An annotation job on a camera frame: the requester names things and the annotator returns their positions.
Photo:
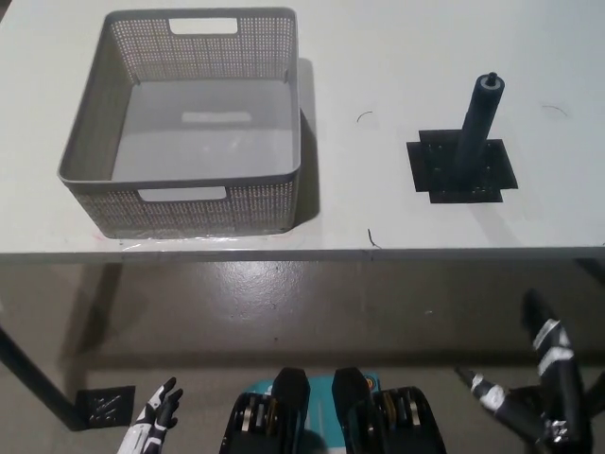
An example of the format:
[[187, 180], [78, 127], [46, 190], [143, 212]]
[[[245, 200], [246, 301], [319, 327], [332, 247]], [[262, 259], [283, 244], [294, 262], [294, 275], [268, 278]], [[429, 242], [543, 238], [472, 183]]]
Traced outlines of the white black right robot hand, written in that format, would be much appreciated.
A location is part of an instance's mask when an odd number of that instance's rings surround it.
[[507, 390], [470, 369], [457, 367], [456, 374], [484, 411], [526, 444], [544, 453], [591, 453], [592, 416], [561, 319], [533, 288], [523, 297], [521, 315], [537, 358], [537, 387]]

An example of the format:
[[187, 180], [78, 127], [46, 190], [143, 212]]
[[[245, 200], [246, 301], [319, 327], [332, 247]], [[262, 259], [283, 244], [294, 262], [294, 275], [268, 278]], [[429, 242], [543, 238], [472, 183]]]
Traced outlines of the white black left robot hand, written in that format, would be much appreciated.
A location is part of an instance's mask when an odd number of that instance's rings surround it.
[[174, 390], [177, 379], [169, 378], [146, 402], [127, 430], [117, 454], [161, 454], [167, 432], [178, 424], [175, 412], [183, 389]]

